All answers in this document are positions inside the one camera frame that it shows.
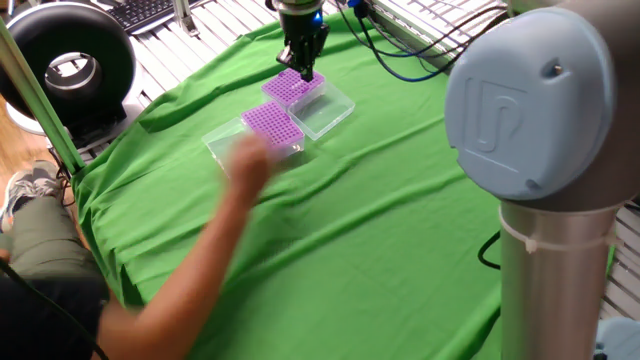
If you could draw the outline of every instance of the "gray robot arm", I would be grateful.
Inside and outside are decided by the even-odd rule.
[[[502,200],[503,360],[593,359],[615,212],[640,190],[638,34],[637,0],[566,1],[480,37],[451,73],[449,142]]]

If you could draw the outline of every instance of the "plastic container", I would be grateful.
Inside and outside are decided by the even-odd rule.
[[[226,172],[231,146],[251,132],[265,136],[279,159],[304,150],[304,133],[275,101],[245,111],[203,136],[202,141]]]
[[[229,150],[234,142],[251,129],[237,117],[202,137],[202,142],[209,148],[218,165],[227,171]]]
[[[283,108],[302,108],[318,96],[324,94],[324,76],[313,72],[313,80],[306,82],[300,74],[286,69],[262,85],[266,100],[275,100]]]
[[[312,140],[318,140],[355,108],[351,99],[318,72],[307,83],[300,74],[287,69],[264,84],[262,91],[267,99],[276,100]]]
[[[244,123],[266,136],[281,157],[304,150],[304,133],[276,101],[242,113]]]

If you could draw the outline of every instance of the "green cloth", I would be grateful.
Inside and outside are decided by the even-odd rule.
[[[355,111],[265,190],[192,358],[470,359],[499,313],[500,274],[476,259],[498,202],[449,148],[447,77],[398,81],[340,17],[327,21],[316,69]],[[201,137],[261,103],[282,39],[277,24],[241,37],[74,176],[82,229],[122,301],[150,301],[193,246],[223,186]],[[415,59],[390,64],[424,75]]]

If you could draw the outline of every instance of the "hand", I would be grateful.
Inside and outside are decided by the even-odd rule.
[[[235,144],[230,160],[231,190],[253,203],[271,177],[268,143],[257,135],[248,135]]]

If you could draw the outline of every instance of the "sneaker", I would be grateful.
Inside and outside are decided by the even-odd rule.
[[[36,198],[31,170],[13,174],[4,193],[4,205],[0,213],[0,231],[6,233],[13,226],[13,214],[30,200]]]
[[[52,196],[60,199],[62,188],[60,187],[60,181],[56,178],[58,167],[45,160],[38,160],[32,166],[33,186],[36,196]]]

